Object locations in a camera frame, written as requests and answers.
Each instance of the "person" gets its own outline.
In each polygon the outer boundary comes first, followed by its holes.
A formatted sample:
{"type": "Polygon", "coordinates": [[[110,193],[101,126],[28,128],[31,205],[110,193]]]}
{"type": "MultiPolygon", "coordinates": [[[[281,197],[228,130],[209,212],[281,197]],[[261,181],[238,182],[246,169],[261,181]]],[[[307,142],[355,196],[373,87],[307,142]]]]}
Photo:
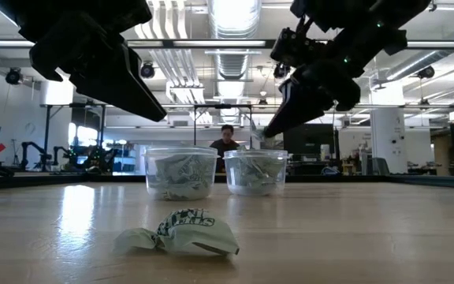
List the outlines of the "person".
{"type": "Polygon", "coordinates": [[[233,140],[234,128],[232,125],[221,127],[221,139],[213,142],[210,147],[218,150],[220,158],[217,159],[217,173],[225,172],[224,153],[236,150],[240,145],[233,140]]]}

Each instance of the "desk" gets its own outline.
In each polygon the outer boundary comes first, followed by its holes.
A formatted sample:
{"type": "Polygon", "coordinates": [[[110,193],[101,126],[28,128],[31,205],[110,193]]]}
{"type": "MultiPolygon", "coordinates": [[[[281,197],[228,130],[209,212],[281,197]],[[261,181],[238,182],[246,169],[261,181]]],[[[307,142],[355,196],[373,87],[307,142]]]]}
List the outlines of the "desk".
{"type": "Polygon", "coordinates": [[[64,282],[454,283],[454,189],[287,184],[251,198],[215,185],[190,202],[150,200],[139,183],[0,190],[0,284],[64,282]],[[225,220],[239,255],[112,253],[122,230],[188,207],[225,220]]]}

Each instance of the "crumpled napkin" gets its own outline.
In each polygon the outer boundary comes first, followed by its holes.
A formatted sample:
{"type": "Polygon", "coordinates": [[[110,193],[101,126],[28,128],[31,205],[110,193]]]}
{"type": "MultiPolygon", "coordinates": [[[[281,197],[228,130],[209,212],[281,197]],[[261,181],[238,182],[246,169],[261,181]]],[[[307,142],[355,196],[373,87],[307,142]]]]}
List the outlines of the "crumpled napkin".
{"type": "Polygon", "coordinates": [[[240,250],[227,223],[204,209],[182,209],[167,216],[157,232],[144,228],[125,230],[115,239],[115,249],[163,249],[171,253],[237,254],[240,250]]]}

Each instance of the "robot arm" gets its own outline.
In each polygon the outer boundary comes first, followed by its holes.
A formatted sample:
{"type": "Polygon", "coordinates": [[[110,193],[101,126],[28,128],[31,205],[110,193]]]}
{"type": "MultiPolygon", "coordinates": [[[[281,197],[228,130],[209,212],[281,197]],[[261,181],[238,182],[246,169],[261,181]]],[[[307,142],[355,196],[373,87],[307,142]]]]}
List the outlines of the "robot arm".
{"type": "Polygon", "coordinates": [[[31,64],[48,80],[69,74],[76,91],[130,113],[166,116],[140,78],[141,59],[121,32],[151,20],[144,0],[0,0],[0,12],[35,43],[31,64]]]}
{"type": "Polygon", "coordinates": [[[69,158],[69,156],[70,156],[68,149],[66,149],[66,148],[64,148],[62,146],[55,146],[54,147],[54,162],[52,163],[53,166],[58,166],[59,165],[59,161],[58,161],[59,150],[63,150],[65,158],[69,158]]]}
{"type": "MultiPolygon", "coordinates": [[[[296,71],[280,86],[284,101],[264,135],[319,118],[335,104],[339,111],[353,108],[360,101],[353,78],[381,50],[391,55],[405,48],[405,31],[399,28],[430,1],[294,0],[291,11],[300,24],[295,32],[281,32],[271,58],[296,71]],[[342,31],[320,43],[306,37],[312,24],[324,32],[342,31]]],[[[35,43],[32,66],[45,78],[62,80],[55,72],[59,67],[81,94],[153,121],[166,116],[140,79],[140,58],[120,35],[151,19],[146,1],[0,0],[0,12],[35,43]]]]}
{"type": "Polygon", "coordinates": [[[20,169],[25,170],[25,167],[29,164],[28,161],[28,147],[32,146],[39,152],[40,162],[42,165],[47,163],[48,159],[52,159],[52,155],[49,155],[45,152],[45,149],[38,146],[34,142],[22,142],[22,161],[20,162],[20,169]]]}
{"type": "Polygon", "coordinates": [[[360,77],[381,50],[392,55],[406,48],[406,31],[399,28],[429,4],[430,0],[294,0],[290,10],[300,23],[295,32],[281,32],[271,58],[296,71],[279,87],[283,103],[264,135],[272,137],[319,118],[336,103],[338,111],[353,108],[360,101],[353,78],[360,77]],[[313,23],[324,32],[342,31],[320,43],[306,37],[313,23]]]}

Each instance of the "plastic tub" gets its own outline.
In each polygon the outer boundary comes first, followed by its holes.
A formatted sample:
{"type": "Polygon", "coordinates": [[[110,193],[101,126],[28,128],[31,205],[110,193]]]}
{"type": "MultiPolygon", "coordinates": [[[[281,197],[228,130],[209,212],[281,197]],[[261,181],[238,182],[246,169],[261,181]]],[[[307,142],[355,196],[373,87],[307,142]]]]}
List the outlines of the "plastic tub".
{"type": "Polygon", "coordinates": [[[218,151],[205,147],[146,148],[147,191],[158,200],[197,200],[211,194],[218,151]]]}
{"type": "Polygon", "coordinates": [[[224,160],[230,192],[266,196],[283,190],[287,158],[287,151],[227,151],[224,160]]]}

